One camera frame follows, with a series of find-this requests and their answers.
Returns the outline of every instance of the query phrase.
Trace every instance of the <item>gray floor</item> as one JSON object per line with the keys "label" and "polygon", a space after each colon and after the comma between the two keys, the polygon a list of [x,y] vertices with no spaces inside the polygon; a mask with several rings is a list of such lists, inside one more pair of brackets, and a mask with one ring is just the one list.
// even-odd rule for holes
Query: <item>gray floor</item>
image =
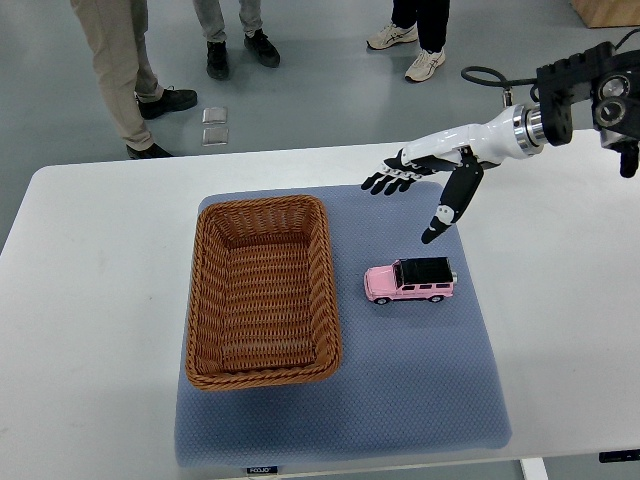
{"label": "gray floor", "polygon": [[[160,81],[194,88],[200,99],[192,110],[149,122],[158,144],[175,155],[409,141],[484,123],[499,113],[500,92],[465,82],[459,75],[463,67],[484,65],[509,78],[533,77],[540,65],[602,41],[615,43],[630,30],[586,29],[568,0],[454,1],[446,64],[428,82],[409,84],[403,73],[417,54],[415,45],[384,52],[365,46],[367,36],[388,21],[390,0],[264,2],[265,31],[282,55],[275,70],[261,67],[244,50],[237,2],[222,4],[232,70],[224,83],[206,75],[206,46],[190,1],[150,2],[147,44]],[[98,94],[90,51],[68,2],[0,2],[0,32],[1,247],[39,168],[125,160],[126,153]],[[640,48],[640,35],[628,45]],[[517,102],[528,101],[528,88],[516,95]],[[226,146],[201,145],[202,108],[212,106],[229,109]],[[590,126],[589,106],[574,108],[574,127]],[[363,172],[363,179],[369,173]],[[546,462],[552,480],[640,474],[640,463],[601,465],[595,455]],[[516,462],[504,462],[350,478],[522,475]]]}

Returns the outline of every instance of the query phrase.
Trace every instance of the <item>white sneaker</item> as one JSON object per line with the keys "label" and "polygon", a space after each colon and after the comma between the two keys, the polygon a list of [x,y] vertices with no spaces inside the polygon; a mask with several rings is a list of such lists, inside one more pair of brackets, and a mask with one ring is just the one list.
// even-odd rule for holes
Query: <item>white sneaker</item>
{"label": "white sneaker", "polygon": [[436,68],[444,63],[445,58],[444,50],[436,53],[422,50],[415,62],[409,67],[409,70],[407,70],[407,73],[404,74],[404,78],[414,82],[424,82],[431,78]]}
{"label": "white sneaker", "polygon": [[396,27],[390,23],[375,35],[371,35],[367,44],[374,50],[384,50],[396,43],[410,43],[418,39],[418,27],[415,24],[410,28]]}

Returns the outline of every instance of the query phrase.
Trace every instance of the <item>mat label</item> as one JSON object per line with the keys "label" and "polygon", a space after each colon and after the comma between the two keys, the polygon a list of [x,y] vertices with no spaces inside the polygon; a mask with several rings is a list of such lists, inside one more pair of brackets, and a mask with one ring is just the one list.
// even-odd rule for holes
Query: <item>mat label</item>
{"label": "mat label", "polygon": [[278,467],[249,467],[247,475],[277,475]]}

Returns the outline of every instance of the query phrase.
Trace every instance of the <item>car window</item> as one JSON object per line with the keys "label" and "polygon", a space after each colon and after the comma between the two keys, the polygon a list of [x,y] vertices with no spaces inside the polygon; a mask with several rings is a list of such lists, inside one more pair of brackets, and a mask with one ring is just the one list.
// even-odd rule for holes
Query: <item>car window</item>
{"label": "car window", "polygon": [[396,288],[400,288],[400,285],[402,285],[402,269],[399,262],[393,264],[393,276],[396,278]]}

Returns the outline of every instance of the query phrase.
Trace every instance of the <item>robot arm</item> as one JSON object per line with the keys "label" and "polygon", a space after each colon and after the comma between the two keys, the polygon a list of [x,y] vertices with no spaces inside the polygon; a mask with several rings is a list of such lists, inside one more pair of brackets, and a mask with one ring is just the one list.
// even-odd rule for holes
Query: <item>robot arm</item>
{"label": "robot arm", "polygon": [[[485,169],[500,165],[505,158],[536,155],[546,143],[569,143],[571,105],[587,99],[592,100],[593,125],[600,131],[603,148],[619,152],[620,173],[632,177],[638,168],[640,140],[640,50],[619,55],[615,51],[637,31],[640,29],[616,47],[605,42],[539,68],[537,78],[529,82],[539,94],[539,103],[532,107],[507,101],[507,108],[488,123],[444,130],[408,143],[395,158],[385,160],[362,189],[370,189],[374,195],[384,190],[385,195],[391,195],[396,190],[406,191],[426,175],[451,171],[436,214],[422,234],[423,243],[429,243],[462,216]],[[466,70],[472,68],[489,71],[482,67]],[[526,84],[516,81],[507,85],[506,79],[500,83],[472,81],[501,86],[507,94],[508,86]]]}
{"label": "robot arm", "polygon": [[428,135],[385,160],[362,188],[371,189],[374,195],[384,189],[385,195],[391,195],[396,190],[406,191],[425,175],[451,171],[436,214],[422,234],[422,241],[429,243],[462,216],[485,169],[497,167],[507,157],[525,159],[542,151],[546,141],[539,125],[536,107],[515,105],[488,123]]}

